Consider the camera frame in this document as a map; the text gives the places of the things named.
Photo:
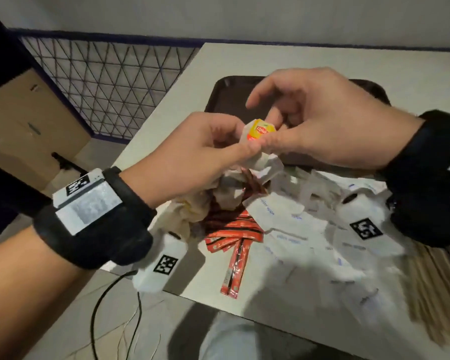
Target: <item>wall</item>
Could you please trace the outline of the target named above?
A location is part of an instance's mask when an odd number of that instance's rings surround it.
[[[0,0],[7,27],[450,47],[450,0]]]

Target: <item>cabinet door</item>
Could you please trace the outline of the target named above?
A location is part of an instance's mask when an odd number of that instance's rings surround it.
[[[42,190],[58,174],[52,152],[73,160],[89,140],[33,69],[0,87],[0,168],[31,187]]]

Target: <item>person's right hand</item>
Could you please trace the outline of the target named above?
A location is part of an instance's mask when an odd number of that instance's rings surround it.
[[[265,151],[306,153],[349,168],[385,167],[423,120],[385,105],[330,68],[282,69],[265,77],[246,102],[253,108],[282,93],[266,121],[277,132],[261,137]]]

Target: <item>metal grid partition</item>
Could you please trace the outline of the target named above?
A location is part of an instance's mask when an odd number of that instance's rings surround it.
[[[96,134],[126,140],[199,49],[25,36],[21,41]]]

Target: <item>hand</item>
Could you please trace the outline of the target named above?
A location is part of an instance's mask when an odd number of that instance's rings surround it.
[[[329,68],[283,69],[264,78],[246,102],[274,91],[266,121],[279,130],[260,138],[266,151],[305,153],[342,167],[380,169],[410,141],[423,120],[387,106]]]
[[[235,116],[195,112],[149,156],[124,170],[122,179],[150,207],[198,191],[253,157],[260,143],[238,143],[245,124]]]

